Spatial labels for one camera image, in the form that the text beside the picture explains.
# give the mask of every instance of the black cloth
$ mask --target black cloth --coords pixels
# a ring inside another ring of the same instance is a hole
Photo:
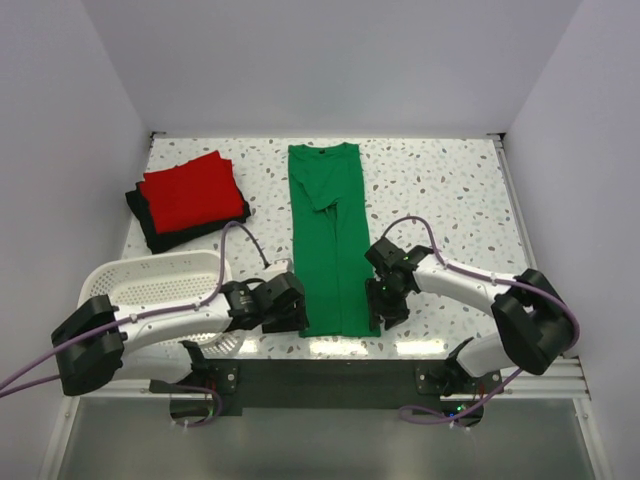
[[[196,225],[179,232],[157,233],[153,224],[153,217],[149,209],[149,202],[144,195],[140,192],[140,188],[136,184],[136,189],[132,192],[127,192],[125,197],[127,198],[127,204],[131,209],[131,212],[136,216],[142,227],[142,233],[147,242],[147,247],[151,250],[151,253],[163,253],[178,245],[189,242],[203,235],[222,230],[224,226],[230,221],[236,221],[245,223],[247,218],[251,216],[251,208],[244,199],[242,192],[240,196],[244,202],[244,211],[241,216],[235,218],[227,218],[225,220],[218,220],[215,222],[205,223],[203,225]]]

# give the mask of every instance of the speckled tabletop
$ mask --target speckled tabletop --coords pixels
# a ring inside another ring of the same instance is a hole
[[[394,219],[420,215],[432,225],[448,257],[496,272],[526,268],[511,205],[491,140],[156,138],[147,171],[163,170],[219,150],[233,160],[238,187],[253,216],[247,226],[270,260],[292,258],[292,222],[287,146],[306,143],[360,145],[371,241]],[[425,231],[411,222],[389,238],[402,248],[428,245]],[[256,277],[262,267],[244,232],[228,238],[228,260],[235,279]],[[220,233],[174,249],[218,249]],[[140,225],[132,219],[122,258],[150,255]],[[493,320],[454,300],[410,295],[411,317],[380,338],[317,337],[250,332],[238,358],[444,358],[464,339],[496,331]]]

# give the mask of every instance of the white basket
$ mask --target white basket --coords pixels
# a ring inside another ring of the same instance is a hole
[[[196,301],[218,282],[220,256],[211,250],[165,253],[105,263],[85,280],[78,305],[96,295],[109,295],[113,305],[153,305],[182,300]],[[225,260],[224,281],[231,280]],[[235,355],[244,342],[243,330],[232,333],[203,333],[162,342],[192,340],[207,357]]]

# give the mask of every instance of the wall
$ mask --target wall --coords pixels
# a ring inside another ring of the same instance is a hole
[[[3,2],[0,65],[5,378],[51,347],[86,275],[122,246],[147,134],[77,0]],[[55,384],[0,400],[1,478],[37,475],[61,398]]]
[[[620,479],[640,411],[640,3],[584,0],[506,139],[540,268],[583,325],[578,346]]]
[[[172,134],[504,132],[579,0],[83,0]]]

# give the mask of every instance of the red folded shirt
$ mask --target red folded shirt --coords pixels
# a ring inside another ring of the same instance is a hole
[[[178,167],[145,173],[140,192],[149,202],[157,233],[238,217],[244,209],[231,160],[217,151]]]

